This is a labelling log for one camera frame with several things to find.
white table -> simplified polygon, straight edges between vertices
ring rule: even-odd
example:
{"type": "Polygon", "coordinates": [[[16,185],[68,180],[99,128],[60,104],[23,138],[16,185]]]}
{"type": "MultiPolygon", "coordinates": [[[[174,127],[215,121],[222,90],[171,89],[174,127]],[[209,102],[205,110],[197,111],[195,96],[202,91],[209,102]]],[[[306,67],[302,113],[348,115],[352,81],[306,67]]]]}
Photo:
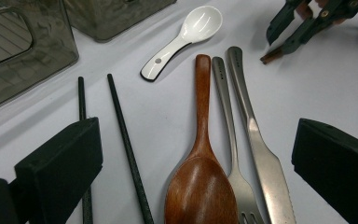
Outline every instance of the white table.
{"type": "MultiPolygon", "coordinates": [[[[358,138],[358,15],[265,66],[259,61],[269,50],[265,32],[283,4],[283,0],[178,0],[104,44],[74,30],[78,63],[0,107],[0,177],[12,181],[18,161],[78,121],[77,78],[82,76],[88,116],[99,118],[103,141],[103,169],[92,184],[94,221],[142,223],[106,79],[112,73],[153,217],[163,223],[167,187],[195,139],[195,57],[203,53],[226,58],[227,48],[238,46],[244,54],[255,116],[266,144],[281,160],[297,223],[346,223],[294,172],[291,154],[300,118],[328,123],[358,138]],[[177,36],[190,10],[204,5],[221,10],[221,30],[181,51],[155,83],[144,81],[140,76],[144,64],[177,36]]],[[[296,18],[277,42],[282,43],[300,23],[296,18]]],[[[228,84],[241,170],[260,200],[232,83],[228,84]]],[[[213,151],[228,173],[227,130],[213,78],[209,131],[213,151]]],[[[80,206],[68,223],[81,223],[80,206]]]]}

white ceramic spoon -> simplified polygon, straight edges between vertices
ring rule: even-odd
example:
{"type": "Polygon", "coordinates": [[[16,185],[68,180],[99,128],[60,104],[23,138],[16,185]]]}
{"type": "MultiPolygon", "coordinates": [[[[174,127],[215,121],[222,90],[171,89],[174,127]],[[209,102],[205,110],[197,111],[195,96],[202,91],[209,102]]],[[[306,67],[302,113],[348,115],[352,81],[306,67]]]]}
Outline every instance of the white ceramic spoon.
{"type": "Polygon", "coordinates": [[[185,46],[206,40],[222,25],[222,14],[215,7],[197,7],[186,17],[179,35],[147,62],[141,76],[155,81],[172,56],[185,46]]]}

black chopstick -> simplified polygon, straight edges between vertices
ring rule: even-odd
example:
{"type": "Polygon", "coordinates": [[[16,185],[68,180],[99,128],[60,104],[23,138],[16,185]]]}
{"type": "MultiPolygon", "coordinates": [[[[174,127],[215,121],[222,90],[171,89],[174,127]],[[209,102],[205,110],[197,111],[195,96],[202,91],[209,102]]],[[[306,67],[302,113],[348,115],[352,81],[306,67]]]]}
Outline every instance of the black chopstick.
{"type": "Polygon", "coordinates": [[[154,224],[153,217],[150,212],[150,207],[147,202],[144,185],[142,184],[142,179],[139,174],[138,166],[136,165],[136,159],[135,159],[135,156],[133,155],[130,137],[127,132],[126,123],[124,121],[123,113],[121,111],[120,102],[119,102],[118,96],[117,96],[115,82],[114,82],[111,74],[107,75],[107,79],[109,82],[110,91],[112,93],[113,104],[115,105],[118,125],[120,126],[121,136],[123,138],[124,147],[125,147],[126,153],[127,153],[127,159],[130,164],[133,184],[135,185],[136,193],[138,195],[138,202],[141,205],[144,222],[145,222],[145,224],[154,224]]]}
{"type": "MultiPolygon", "coordinates": [[[[79,92],[79,119],[86,119],[86,96],[84,91],[84,78],[78,78],[78,92],[79,92]]],[[[91,187],[87,189],[82,198],[83,207],[83,224],[92,224],[92,198],[91,187]]]]}

wooden spoon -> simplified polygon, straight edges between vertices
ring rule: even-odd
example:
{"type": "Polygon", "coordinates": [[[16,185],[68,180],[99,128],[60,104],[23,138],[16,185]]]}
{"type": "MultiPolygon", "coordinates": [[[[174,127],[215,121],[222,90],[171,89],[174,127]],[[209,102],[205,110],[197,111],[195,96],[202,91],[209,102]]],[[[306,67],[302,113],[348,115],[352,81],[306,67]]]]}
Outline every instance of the wooden spoon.
{"type": "Polygon", "coordinates": [[[168,187],[165,199],[167,224],[238,224],[233,190],[209,142],[210,80],[211,58],[197,55],[197,137],[168,187]]]}

utensil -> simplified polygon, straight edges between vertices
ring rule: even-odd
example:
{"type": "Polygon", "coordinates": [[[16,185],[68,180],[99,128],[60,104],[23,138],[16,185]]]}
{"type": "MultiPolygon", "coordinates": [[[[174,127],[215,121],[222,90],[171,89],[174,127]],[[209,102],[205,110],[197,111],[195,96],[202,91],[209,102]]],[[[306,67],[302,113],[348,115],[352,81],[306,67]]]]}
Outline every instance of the utensil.
{"type": "Polygon", "coordinates": [[[127,153],[127,159],[130,164],[133,184],[135,186],[136,194],[138,195],[138,202],[141,205],[142,215],[144,217],[144,223],[153,224],[154,221],[153,221],[152,214],[150,212],[149,203],[147,202],[144,185],[142,184],[142,178],[141,175],[139,174],[138,165],[136,164],[136,159],[135,156],[133,155],[130,136],[127,132],[126,122],[124,121],[124,116],[123,116],[123,112],[121,111],[120,101],[118,100],[115,81],[113,80],[111,74],[107,75],[107,79],[109,82],[113,103],[115,105],[118,125],[120,127],[121,136],[123,138],[124,147],[127,153]]]}
{"type": "Polygon", "coordinates": [[[165,199],[165,223],[235,223],[232,188],[213,154],[208,136],[211,58],[196,58],[197,137],[165,199]]]}
{"type": "MultiPolygon", "coordinates": [[[[79,77],[77,79],[77,89],[79,94],[79,119],[84,120],[87,118],[86,113],[86,94],[84,91],[84,78],[79,77]]],[[[82,197],[82,213],[83,213],[83,224],[92,224],[92,196],[91,187],[89,187],[82,197]]]]}
{"type": "Polygon", "coordinates": [[[296,223],[281,163],[278,157],[264,143],[255,120],[243,75],[242,50],[238,47],[231,47],[227,52],[232,80],[240,105],[242,122],[247,130],[252,155],[255,160],[255,169],[266,200],[270,223],[296,223]]]}
{"type": "Polygon", "coordinates": [[[238,163],[237,140],[235,138],[234,119],[232,118],[231,102],[229,100],[228,84],[225,63],[222,58],[214,57],[212,60],[214,77],[217,89],[220,95],[220,102],[222,103],[225,120],[228,130],[228,138],[231,146],[231,174],[228,176],[228,181],[234,190],[235,199],[237,200],[238,221],[240,224],[264,224],[263,218],[255,201],[255,195],[252,187],[243,178],[238,163]]]}
{"type": "Polygon", "coordinates": [[[162,69],[180,49],[213,36],[222,25],[222,14],[215,7],[197,7],[192,10],[182,25],[179,35],[153,58],[141,71],[147,81],[155,81],[162,69]]]}

